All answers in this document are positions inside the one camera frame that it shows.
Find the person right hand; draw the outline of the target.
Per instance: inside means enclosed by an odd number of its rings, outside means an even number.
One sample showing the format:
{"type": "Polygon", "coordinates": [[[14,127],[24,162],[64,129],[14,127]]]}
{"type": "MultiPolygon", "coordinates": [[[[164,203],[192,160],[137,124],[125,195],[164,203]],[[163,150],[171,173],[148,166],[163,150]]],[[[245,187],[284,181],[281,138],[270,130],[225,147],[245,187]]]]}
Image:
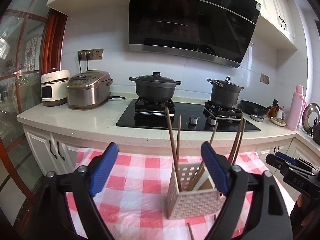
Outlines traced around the person right hand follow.
{"type": "Polygon", "coordinates": [[[319,200],[300,194],[290,214],[293,239],[319,239],[319,200]]]}

